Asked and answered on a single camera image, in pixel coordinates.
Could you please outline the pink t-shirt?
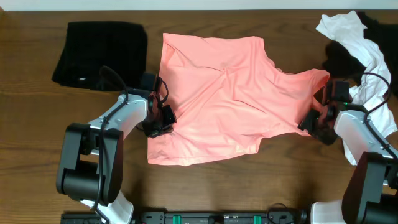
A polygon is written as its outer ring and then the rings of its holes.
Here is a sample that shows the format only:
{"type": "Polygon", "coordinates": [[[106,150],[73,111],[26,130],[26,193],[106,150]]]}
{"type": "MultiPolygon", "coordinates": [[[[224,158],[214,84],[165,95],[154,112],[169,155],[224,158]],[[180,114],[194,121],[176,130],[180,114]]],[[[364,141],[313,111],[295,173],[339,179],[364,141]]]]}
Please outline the pink t-shirt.
{"type": "Polygon", "coordinates": [[[285,73],[260,37],[222,39],[164,34],[160,77],[176,123],[149,139],[147,160],[189,166],[255,154],[264,138],[297,133],[325,70],[285,73]]]}

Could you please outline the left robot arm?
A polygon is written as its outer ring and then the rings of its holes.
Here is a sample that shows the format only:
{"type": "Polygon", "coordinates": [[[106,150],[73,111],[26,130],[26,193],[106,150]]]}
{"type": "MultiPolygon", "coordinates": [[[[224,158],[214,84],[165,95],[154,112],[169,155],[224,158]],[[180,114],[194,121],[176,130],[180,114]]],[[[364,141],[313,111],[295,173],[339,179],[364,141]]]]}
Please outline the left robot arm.
{"type": "Polygon", "coordinates": [[[131,88],[109,67],[101,78],[120,92],[117,102],[87,124],[70,124],[65,131],[56,188],[90,208],[89,213],[65,213],[62,223],[131,223],[133,204],[121,192],[125,137],[141,125],[156,138],[172,131],[176,122],[167,98],[165,81],[145,73],[140,88],[131,88]]]}

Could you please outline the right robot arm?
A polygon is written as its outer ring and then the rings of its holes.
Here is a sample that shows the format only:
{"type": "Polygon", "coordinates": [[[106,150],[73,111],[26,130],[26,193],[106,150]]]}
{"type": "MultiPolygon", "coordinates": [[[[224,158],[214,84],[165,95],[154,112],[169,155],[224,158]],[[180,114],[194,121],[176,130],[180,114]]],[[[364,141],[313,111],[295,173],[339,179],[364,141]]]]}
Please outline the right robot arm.
{"type": "Polygon", "coordinates": [[[376,129],[368,110],[353,104],[349,83],[330,80],[323,88],[322,108],[311,109],[299,129],[330,145],[341,138],[356,167],[341,200],[314,203],[310,223],[397,224],[397,150],[376,129]]]}

